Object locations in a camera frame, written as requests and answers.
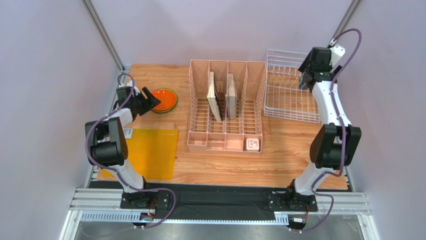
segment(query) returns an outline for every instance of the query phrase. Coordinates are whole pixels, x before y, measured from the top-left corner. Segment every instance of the yellow translucent sheet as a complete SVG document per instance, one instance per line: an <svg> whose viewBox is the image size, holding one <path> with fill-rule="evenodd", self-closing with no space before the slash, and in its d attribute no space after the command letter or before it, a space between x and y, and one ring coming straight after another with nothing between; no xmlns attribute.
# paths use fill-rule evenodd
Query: yellow translucent sheet
<svg viewBox="0 0 426 240"><path fill-rule="evenodd" d="M178 130L125 128L128 160L136 172L146 179L170 180L175 167ZM117 180L110 172L100 169L98 180Z"/></svg>

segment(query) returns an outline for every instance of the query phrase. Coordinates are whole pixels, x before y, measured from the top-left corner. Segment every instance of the plate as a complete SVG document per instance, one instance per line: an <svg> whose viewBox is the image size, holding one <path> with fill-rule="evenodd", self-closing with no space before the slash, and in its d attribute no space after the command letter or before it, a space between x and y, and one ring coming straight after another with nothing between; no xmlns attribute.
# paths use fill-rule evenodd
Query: plate
<svg viewBox="0 0 426 240"><path fill-rule="evenodd" d="M178 102L178 96L176 95L176 93L168 88L157 89L151 92L151 94L161 101L160 104L158 104L152 109L152 111L156 113L166 113L172 110Z"/></svg>

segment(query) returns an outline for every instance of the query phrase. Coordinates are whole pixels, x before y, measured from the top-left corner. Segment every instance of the metal floor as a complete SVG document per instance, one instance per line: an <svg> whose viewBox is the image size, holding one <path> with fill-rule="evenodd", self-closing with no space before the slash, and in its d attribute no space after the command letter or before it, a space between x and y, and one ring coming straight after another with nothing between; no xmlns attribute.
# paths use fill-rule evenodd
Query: metal floor
<svg viewBox="0 0 426 240"><path fill-rule="evenodd" d="M316 225L321 218L310 215L305 229ZM106 235L128 227L125 222L80 222L76 240L91 240L81 234ZM317 230L297 234L289 232L286 226L270 225L226 225L226 224L192 224L165 223L152 229L134 229L121 232L103 240L363 240L360 223L356 215L330 215L325 223Z"/></svg>

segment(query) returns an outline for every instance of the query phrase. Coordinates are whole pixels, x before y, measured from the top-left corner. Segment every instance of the wooden tabletop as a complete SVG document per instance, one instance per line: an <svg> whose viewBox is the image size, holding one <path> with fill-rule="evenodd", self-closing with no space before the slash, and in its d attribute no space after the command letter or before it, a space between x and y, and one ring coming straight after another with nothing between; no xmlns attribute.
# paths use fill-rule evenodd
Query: wooden tabletop
<svg viewBox="0 0 426 240"><path fill-rule="evenodd" d="M309 148L321 125L262 116L263 146L259 156L190 153L187 146L191 110L188 65L140 65L130 69L137 87L151 92L176 92L176 107L167 113L148 112L126 128L177 129L179 137L171 180L179 184L286 187L310 162ZM345 178L328 177L323 189L347 189Z"/></svg>

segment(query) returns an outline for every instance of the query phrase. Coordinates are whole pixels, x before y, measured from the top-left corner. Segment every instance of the white wire rack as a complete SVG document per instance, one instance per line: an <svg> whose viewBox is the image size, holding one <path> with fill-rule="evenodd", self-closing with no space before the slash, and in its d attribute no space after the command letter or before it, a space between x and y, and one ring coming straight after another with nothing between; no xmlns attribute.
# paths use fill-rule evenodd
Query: white wire rack
<svg viewBox="0 0 426 240"><path fill-rule="evenodd" d="M308 54L269 49L266 53L267 78L264 115L309 123L319 123L317 102L298 68Z"/></svg>

